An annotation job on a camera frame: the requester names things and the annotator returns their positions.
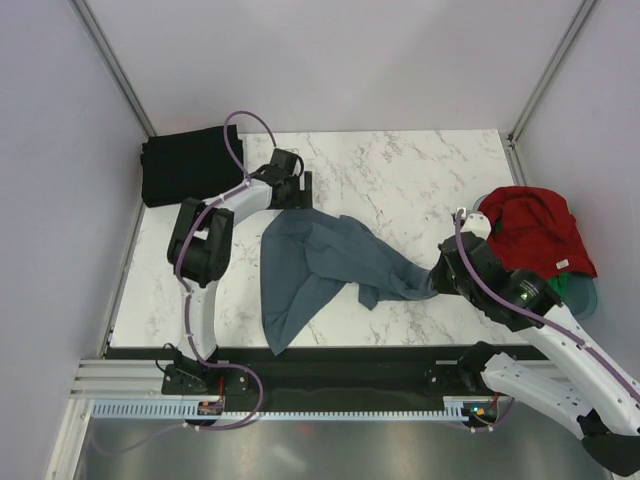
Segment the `blue-grey t-shirt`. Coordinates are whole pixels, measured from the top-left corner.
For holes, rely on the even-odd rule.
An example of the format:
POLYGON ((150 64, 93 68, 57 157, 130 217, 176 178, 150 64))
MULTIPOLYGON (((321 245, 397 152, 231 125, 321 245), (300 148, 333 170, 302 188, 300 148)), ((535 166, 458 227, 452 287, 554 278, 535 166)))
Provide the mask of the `blue-grey t-shirt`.
POLYGON ((315 209, 285 210, 265 229, 260 249, 263 332, 281 354, 348 283, 372 310, 382 301, 436 295, 431 271, 407 259, 360 221, 315 209))

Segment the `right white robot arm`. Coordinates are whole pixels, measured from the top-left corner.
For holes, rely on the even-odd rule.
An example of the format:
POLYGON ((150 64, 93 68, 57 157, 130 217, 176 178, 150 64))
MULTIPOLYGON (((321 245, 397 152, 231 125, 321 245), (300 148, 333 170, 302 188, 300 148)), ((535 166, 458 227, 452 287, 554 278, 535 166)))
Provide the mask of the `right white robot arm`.
POLYGON ((439 246, 433 287, 459 295, 543 354, 558 380, 525 366, 503 347, 476 343, 461 359, 467 392, 505 394, 572 433, 600 466, 621 477, 639 471, 639 382, 579 325, 536 273, 507 271, 488 243, 472 233, 439 246))

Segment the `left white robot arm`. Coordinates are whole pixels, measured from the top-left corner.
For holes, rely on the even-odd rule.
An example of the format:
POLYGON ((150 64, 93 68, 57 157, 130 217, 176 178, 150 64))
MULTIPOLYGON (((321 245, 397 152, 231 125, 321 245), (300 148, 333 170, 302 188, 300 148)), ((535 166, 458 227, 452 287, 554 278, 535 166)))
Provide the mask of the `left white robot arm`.
POLYGON ((181 285, 183 325, 179 344, 167 346, 173 359, 164 368, 163 394, 214 394, 221 386, 224 374, 211 363, 218 349, 215 306, 231 260, 234 227, 264 210, 312 206, 312 173, 298 154, 279 148, 230 191, 182 202, 167 260, 181 285))

